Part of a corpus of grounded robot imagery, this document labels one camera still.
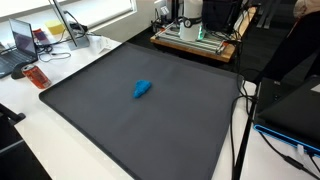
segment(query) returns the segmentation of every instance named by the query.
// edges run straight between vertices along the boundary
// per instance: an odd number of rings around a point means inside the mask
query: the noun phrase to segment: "black cable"
[[[221,36],[219,34],[217,34],[216,31],[210,31],[210,30],[206,30],[211,36],[214,36],[220,40],[223,40],[223,41],[228,41],[228,40],[231,40],[229,37],[227,36]]]
[[[52,46],[44,46],[44,47],[39,47],[37,49],[37,53],[41,54],[41,53],[49,53],[53,50]]]
[[[239,82],[239,78],[240,78],[240,74],[237,74],[237,82]],[[238,91],[240,92],[241,96],[246,97],[246,112],[249,115],[250,114],[250,110],[249,110],[249,100],[252,101],[252,96],[248,95],[248,92],[246,90],[245,86],[246,81],[243,81],[241,86],[237,86]]]
[[[70,41],[71,39],[66,39],[66,40],[62,41],[65,32],[66,32],[66,29],[63,30],[62,35],[61,35],[60,39],[57,42],[50,43],[50,44],[40,44],[40,45],[37,45],[37,46],[39,48],[44,48],[44,47],[47,47],[47,46],[53,46],[53,45],[57,45],[57,44],[61,44],[61,43]]]
[[[238,40],[228,40],[225,41],[225,43],[232,44],[235,47],[236,55],[235,55],[235,63],[232,67],[231,71],[239,74],[240,72],[240,66],[241,66],[241,55],[242,55],[242,49],[243,49],[243,42]]]
[[[240,40],[240,41],[242,41],[242,36],[241,36],[241,34],[240,34],[240,32],[238,31],[238,30],[233,30],[233,32],[235,33],[235,34],[237,34],[237,39],[236,40]]]
[[[238,96],[237,98],[235,98],[233,101],[232,101],[232,105],[231,105],[231,117],[230,117],[230,140],[231,140],[231,152],[232,152],[232,173],[231,173],[231,180],[234,180],[235,177],[234,177],[234,172],[235,172],[235,153],[234,153],[234,141],[233,141],[233,111],[234,111],[234,108],[235,108],[235,104],[236,102],[238,101],[238,99],[240,98],[243,98],[244,96]]]
[[[302,170],[302,171],[306,172],[307,174],[309,174],[310,176],[314,177],[315,179],[320,180],[320,178],[317,175],[315,175],[314,173],[310,172],[307,168],[304,167],[303,164],[301,164],[300,162],[298,162],[297,160],[293,159],[290,156],[286,156],[286,155],[280,153],[276,148],[274,148],[272,146],[272,144],[267,140],[267,138],[261,132],[259,132],[259,134],[264,139],[264,141],[269,145],[269,147],[274,152],[276,152],[280,157],[282,157],[282,159],[285,160],[288,164],[292,165],[293,167],[295,167],[295,168],[297,168],[299,170]]]
[[[310,159],[311,159],[311,161],[312,161],[313,165],[317,168],[317,170],[318,170],[318,171],[319,171],[319,173],[320,173],[319,166],[317,165],[317,163],[316,163],[316,162],[314,162],[313,156],[312,156],[311,154],[309,154],[309,157],[310,157]]]
[[[248,24],[250,25],[250,11],[249,11],[249,9],[247,10],[247,13],[248,13],[248,22],[249,22]]]
[[[42,57],[43,55],[48,55],[48,56],[50,56],[50,59],[47,59],[47,60],[42,59],[41,57]],[[52,58],[52,56],[59,56],[59,55],[65,55],[65,56]],[[50,61],[53,61],[53,60],[67,59],[67,58],[69,58],[69,57],[71,57],[71,54],[68,53],[68,52],[64,52],[64,53],[44,53],[44,54],[39,54],[39,60],[42,61],[42,62],[46,62],[46,63],[47,63],[47,62],[50,62]]]
[[[155,8],[155,21],[157,21],[157,20],[159,20],[160,19],[160,16],[159,16],[159,12],[158,12],[158,9],[157,8]]]
[[[101,35],[99,35],[99,34],[95,34],[95,33],[92,33],[92,32],[87,33],[86,35],[87,35],[87,36],[101,36]]]
[[[243,23],[243,21],[244,21],[244,11],[242,10],[241,11],[241,15],[242,15],[242,21],[241,21],[241,23],[240,23],[240,25]]]
[[[69,12],[69,11],[64,11],[65,13],[69,14],[70,17],[72,17],[73,20],[76,21],[79,29],[82,31],[83,34],[85,34],[85,30],[82,28],[81,24],[78,22],[78,20]]]

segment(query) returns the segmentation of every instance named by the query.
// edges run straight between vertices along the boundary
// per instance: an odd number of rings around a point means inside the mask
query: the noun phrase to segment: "white table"
[[[113,48],[120,43],[113,41]],[[54,47],[55,52],[69,51],[65,44]],[[71,51],[71,58],[35,64],[53,84],[93,62],[89,48]],[[246,83],[249,94],[256,86]],[[10,76],[0,80],[0,101],[16,113],[27,117],[15,125],[26,144],[38,158],[52,179],[132,179],[124,170],[98,149],[68,121],[39,100],[39,90],[28,79],[12,80]],[[245,100],[238,101],[234,113],[234,142],[236,157],[247,122]],[[228,132],[212,179],[231,179],[231,143]]]
[[[299,156],[297,149],[278,141],[274,138],[265,136],[269,142],[281,153],[289,155],[298,160],[303,161],[310,169],[316,173],[316,169],[307,155],[304,160]],[[320,165],[320,159],[314,157],[317,164]],[[245,159],[242,166],[241,180],[314,180],[307,173],[296,169],[285,162],[277,153],[275,153],[267,143],[262,139],[260,134],[253,128],[250,131]]]

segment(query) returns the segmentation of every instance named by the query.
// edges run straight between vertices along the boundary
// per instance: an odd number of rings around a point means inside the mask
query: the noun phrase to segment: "blue toy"
[[[146,80],[138,80],[136,82],[136,89],[133,93],[134,98],[139,98],[143,94],[145,94],[151,87],[151,82]]]

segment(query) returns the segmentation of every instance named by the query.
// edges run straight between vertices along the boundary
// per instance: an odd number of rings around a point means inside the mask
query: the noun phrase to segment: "window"
[[[89,28],[132,12],[135,7],[135,0],[58,1],[63,2],[61,3],[63,10],[69,11],[79,23]],[[46,21],[57,19],[49,4],[48,0],[7,0],[3,2],[0,11],[0,42],[12,42],[8,18],[17,18],[28,22],[32,25],[32,29],[42,28]],[[68,20],[72,20],[70,16],[66,15],[66,17]]]
[[[58,2],[63,2],[61,3],[63,10],[69,11],[81,24],[89,27],[133,10],[131,0],[58,0]],[[7,21],[9,17],[41,14],[42,11],[44,16],[48,16],[48,11],[51,11],[48,0],[8,0],[2,7],[6,7],[0,11],[2,21]]]
[[[10,16],[49,5],[48,0],[9,0],[3,1],[2,3],[3,5],[1,5],[0,17]]]
[[[131,0],[80,0],[62,6],[89,28],[133,10]]]

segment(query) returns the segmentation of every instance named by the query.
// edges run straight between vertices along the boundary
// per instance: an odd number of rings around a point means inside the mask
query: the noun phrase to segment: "black mat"
[[[134,99],[140,79],[152,87]],[[135,179],[206,180],[228,130],[237,84],[230,72],[125,43],[40,99]]]

